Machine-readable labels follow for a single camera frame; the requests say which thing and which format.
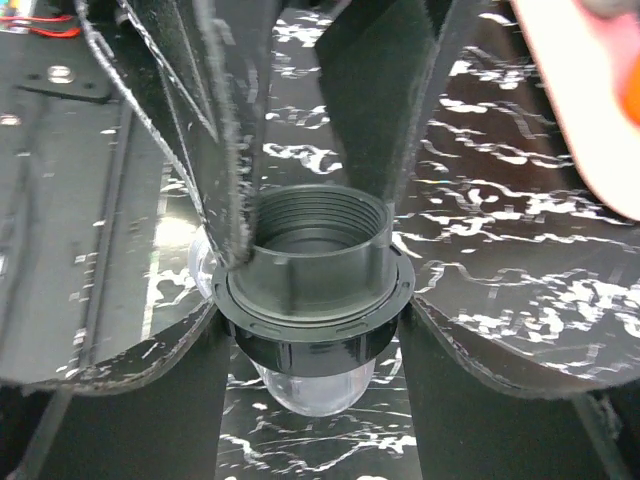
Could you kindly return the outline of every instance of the transparent dome cover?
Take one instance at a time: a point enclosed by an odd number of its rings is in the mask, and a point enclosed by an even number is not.
[[[204,298],[212,295],[217,262],[204,227],[198,228],[189,247],[189,272]],[[282,406],[308,417],[340,413],[356,403],[371,382],[375,359],[355,370],[328,377],[295,377],[252,362],[269,393]]]
[[[376,361],[329,377],[293,377],[253,362],[267,390],[282,406],[307,417],[338,414],[356,403],[371,382]]]
[[[211,279],[217,261],[203,226],[196,230],[195,238],[189,247],[188,267],[191,277],[196,282],[200,294],[204,298],[212,295]]]

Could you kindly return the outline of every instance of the marble pattern surface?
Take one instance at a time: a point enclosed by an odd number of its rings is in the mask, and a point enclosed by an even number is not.
[[[263,188],[344,181],[311,54],[329,22],[293,11],[274,29]],[[394,242],[414,262],[416,294],[549,368],[602,382],[635,378],[638,229],[577,175],[508,6],[492,3],[472,43],[451,72],[396,218]],[[198,219],[175,172],[164,194],[149,334],[200,301],[186,266]],[[397,341],[362,400],[329,419],[284,410],[244,355],[236,349],[232,358],[218,478],[419,478]]]

